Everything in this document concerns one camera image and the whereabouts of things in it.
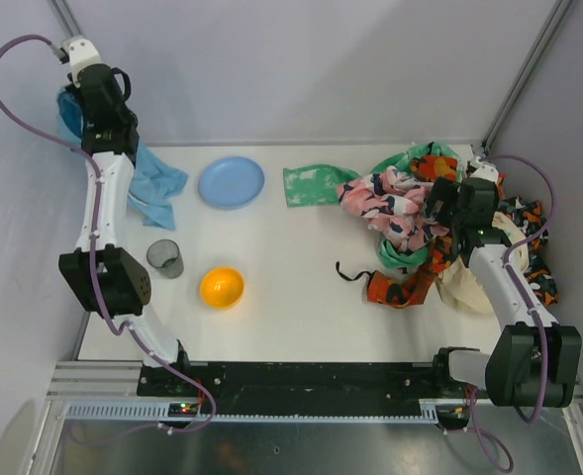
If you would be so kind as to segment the pink navy patterned cloth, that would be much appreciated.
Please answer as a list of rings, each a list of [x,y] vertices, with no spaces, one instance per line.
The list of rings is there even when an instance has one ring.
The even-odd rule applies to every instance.
[[[424,215],[433,188],[394,166],[340,184],[336,188],[340,206],[363,219],[381,233],[399,252],[415,252],[449,229]]]

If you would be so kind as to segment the light blue cloth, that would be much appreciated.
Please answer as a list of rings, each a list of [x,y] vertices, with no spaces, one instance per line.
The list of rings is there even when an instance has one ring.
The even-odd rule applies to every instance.
[[[57,134],[65,142],[81,144],[82,112],[76,99],[64,88],[56,96]],[[171,198],[182,193],[189,175],[164,163],[143,140],[139,140],[137,163],[129,187],[128,203],[141,212],[144,225],[175,231]]]

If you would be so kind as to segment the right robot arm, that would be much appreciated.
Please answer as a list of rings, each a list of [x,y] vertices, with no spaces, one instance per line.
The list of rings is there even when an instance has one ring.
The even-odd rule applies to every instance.
[[[483,288],[501,334],[490,354],[447,350],[449,378],[482,389],[499,407],[564,408],[575,392],[582,337],[541,303],[513,257],[507,235],[492,224],[495,183],[438,179],[425,213],[449,228],[452,250]]]

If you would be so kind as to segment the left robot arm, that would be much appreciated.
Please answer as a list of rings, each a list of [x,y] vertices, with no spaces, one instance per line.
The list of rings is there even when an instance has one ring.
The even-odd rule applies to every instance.
[[[137,164],[137,117],[126,102],[128,75],[104,63],[81,69],[69,87],[81,110],[87,160],[84,220],[74,251],[58,269],[82,308],[98,315],[114,335],[129,333],[149,367],[174,365],[183,347],[150,303],[151,280],[124,246],[128,192]]]

